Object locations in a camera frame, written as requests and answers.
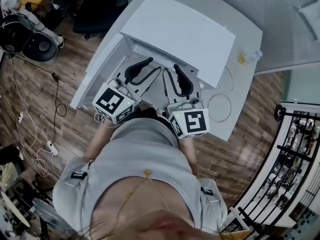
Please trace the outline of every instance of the plastic bottle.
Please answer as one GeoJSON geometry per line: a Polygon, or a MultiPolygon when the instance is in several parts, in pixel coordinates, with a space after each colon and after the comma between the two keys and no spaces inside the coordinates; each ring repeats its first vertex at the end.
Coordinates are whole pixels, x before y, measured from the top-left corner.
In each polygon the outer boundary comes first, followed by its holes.
{"type": "Polygon", "coordinates": [[[257,62],[262,57],[263,53],[260,50],[256,50],[253,56],[248,56],[246,54],[240,54],[238,57],[238,62],[242,65],[247,65],[249,63],[257,62]]]}

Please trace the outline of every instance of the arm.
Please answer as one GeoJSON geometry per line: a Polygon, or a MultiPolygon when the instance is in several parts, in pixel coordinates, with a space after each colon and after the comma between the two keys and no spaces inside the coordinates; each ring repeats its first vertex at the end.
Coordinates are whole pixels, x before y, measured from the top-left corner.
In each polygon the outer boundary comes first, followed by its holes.
{"type": "Polygon", "coordinates": [[[179,139],[179,150],[185,155],[194,175],[198,174],[198,163],[193,138],[179,139]]]}
{"type": "Polygon", "coordinates": [[[91,159],[96,159],[101,150],[108,144],[114,132],[115,125],[109,120],[104,120],[94,134],[89,146],[84,154],[83,160],[89,162],[91,159]]]}

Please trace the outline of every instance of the person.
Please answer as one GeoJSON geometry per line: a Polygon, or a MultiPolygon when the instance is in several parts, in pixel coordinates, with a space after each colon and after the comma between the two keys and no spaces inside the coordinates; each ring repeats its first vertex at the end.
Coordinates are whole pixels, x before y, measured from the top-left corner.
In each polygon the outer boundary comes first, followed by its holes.
{"type": "Polygon", "coordinates": [[[121,126],[100,124],[84,157],[66,164],[53,205],[94,240],[216,239],[227,207],[214,180],[196,174],[193,139],[178,140],[160,110],[138,108],[121,126]]]}
{"type": "Polygon", "coordinates": [[[0,1],[1,13],[3,17],[12,14],[23,15],[21,21],[32,29],[42,32],[50,37],[59,48],[63,48],[65,45],[64,37],[61,34],[56,34],[50,29],[46,28],[45,25],[30,11],[24,8],[20,0],[1,0],[0,1]]]}

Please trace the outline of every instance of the wooden floor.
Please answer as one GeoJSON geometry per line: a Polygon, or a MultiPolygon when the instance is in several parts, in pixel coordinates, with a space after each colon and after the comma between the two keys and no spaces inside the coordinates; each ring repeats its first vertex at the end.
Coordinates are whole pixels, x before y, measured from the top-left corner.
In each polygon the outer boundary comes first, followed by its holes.
{"type": "MultiPolygon", "coordinates": [[[[67,160],[73,156],[81,157],[92,138],[98,124],[93,113],[84,109],[72,109],[69,104],[85,76],[85,70],[102,37],[95,36],[85,40],[72,32],[72,21],[66,20],[56,31],[65,37],[65,47],[56,58],[48,63],[36,63],[45,70],[59,76],[57,103],[67,105],[67,115],[56,117],[56,138],[54,144],[59,155],[53,163],[58,175],[67,160]]],[[[49,140],[54,136],[54,98],[57,85],[51,75],[20,59],[13,58],[13,66],[22,99],[35,123],[45,132],[49,140]]],[[[241,115],[228,142],[207,134],[195,139],[200,177],[216,180],[227,203],[231,206],[246,189],[261,165],[277,130],[273,111],[281,100],[284,87],[284,73],[256,76],[241,115]]],[[[19,145],[25,157],[25,164],[35,168],[35,160],[29,153],[29,146],[35,140],[35,128],[25,115],[22,123],[15,117],[24,107],[15,91],[11,59],[5,58],[0,69],[0,143],[3,146],[12,142],[19,145]]],[[[47,140],[39,132],[38,140],[32,147],[36,157],[39,148],[47,150],[47,140]]],[[[48,164],[49,172],[55,173],[51,165],[51,155],[39,152],[38,157],[48,164]]],[[[46,180],[54,184],[48,176],[46,180]]]]}

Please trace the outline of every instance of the white cube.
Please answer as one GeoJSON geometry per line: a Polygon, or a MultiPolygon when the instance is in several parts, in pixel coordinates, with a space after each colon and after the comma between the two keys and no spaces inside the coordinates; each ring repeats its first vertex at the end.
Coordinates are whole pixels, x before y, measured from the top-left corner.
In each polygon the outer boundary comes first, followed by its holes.
{"type": "Polygon", "coordinates": [[[135,101],[104,83],[94,97],[92,105],[100,115],[118,124],[134,111],[135,101]]]}
{"type": "Polygon", "coordinates": [[[197,137],[209,132],[207,108],[173,111],[169,121],[178,139],[197,137]]]}

